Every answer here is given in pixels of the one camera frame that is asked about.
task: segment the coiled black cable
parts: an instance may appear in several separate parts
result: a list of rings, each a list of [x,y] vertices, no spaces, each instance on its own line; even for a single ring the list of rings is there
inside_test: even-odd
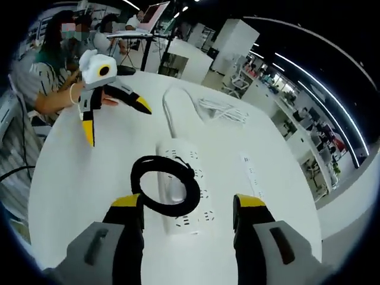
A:
[[[176,162],[162,156],[143,156],[138,159],[132,167],[131,186],[133,194],[141,194],[143,203],[153,211],[164,216],[180,217],[192,212],[200,202],[201,191],[198,183],[194,179],[194,170],[188,163]],[[167,205],[152,200],[143,192],[140,186],[141,177],[149,172],[165,172],[176,176],[186,187],[186,198],[180,204]]]

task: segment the striped shirt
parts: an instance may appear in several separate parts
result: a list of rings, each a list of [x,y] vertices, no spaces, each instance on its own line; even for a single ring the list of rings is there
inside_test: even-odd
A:
[[[37,50],[29,50],[21,60],[12,64],[11,76],[16,89],[25,98],[28,112],[34,110],[39,92],[47,96],[51,92],[58,91],[70,75],[69,71],[61,68],[57,76],[51,65],[35,63],[37,53]],[[55,121],[56,117],[57,115],[53,114],[47,121]]]
[[[51,92],[58,92],[58,90],[70,76],[70,72],[65,68],[61,68],[59,70],[59,74],[57,74],[51,65],[42,62],[32,63],[29,72],[32,74],[32,76],[39,78],[38,92],[44,94],[45,96],[48,96]],[[55,121],[57,117],[58,113],[51,114],[45,116],[45,121],[52,122]]]

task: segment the office floor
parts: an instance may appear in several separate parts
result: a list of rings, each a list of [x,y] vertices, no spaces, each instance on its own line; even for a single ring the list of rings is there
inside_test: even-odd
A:
[[[223,75],[209,70],[205,78],[203,79],[202,86],[206,86],[208,88],[220,91],[223,86],[223,77]]]

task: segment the hand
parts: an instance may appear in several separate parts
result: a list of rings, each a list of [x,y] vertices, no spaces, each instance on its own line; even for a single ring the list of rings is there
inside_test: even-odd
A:
[[[108,106],[117,106],[119,103],[113,100],[110,100],[111,96],[107,95],[104,90],[102,90],[102,104]]]
[[[71,89],[71,97],[74,102],[79,101],[79,97],[81,96],[81,90],[84,88],[84,82],[80,81],[78,83],[74,83]],[[102,104],[108,106],[117,106],[119,103],[111,100],[112,96],[107,95],[104,90],[102,90]]]
[[[77,70],[75,70],[75,71],[69,76],[68,80],[69,80],[70,84],[72,84],[72,83],[75,82],[75,80],[77,79],[77,77],[78,77],[78,75],[79,75],[79,72],[80,72],[80,70],[79,70],[79,68],[78,68]]]
[[[121,55],[126,55],[128,52],[126,51],[126,47],[125,46],[121,46],[120,47],[120,54]]]

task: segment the electrical outlet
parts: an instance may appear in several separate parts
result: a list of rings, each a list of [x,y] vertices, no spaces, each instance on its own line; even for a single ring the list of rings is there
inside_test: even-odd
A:
[[[194,234],[204,230],[210,230],[205,223],[212,223],[215,220],[214,210],[211,203],[211,191],[207,189],[206,175],[201,166],[201,158],[198,155],[196,146],[189,142],[171,138],[163,141],[157,147],[157,154],[182,163],[175,157],[180,157],[185,163],[188,163],[194,170],[194,179],[198,183],[201,191],[201,200],[196,209],[186,216],[182,217],[164,217],[164,224],[168,234]],[[159,173],[159,191],[161,201],[168,204],[167,190],[173,176],[168,173]]]
[[[253,166],[251,158],[243,152],[240,152],[239,155],[243,163],[243,167],[247,175],[247,178],[249,179],[249,183],[251,184],[251,189],[254,197],[260,198],[265,202],[264,191],[262,190],[257,181],[257,174],[255,173],[255,168]]]

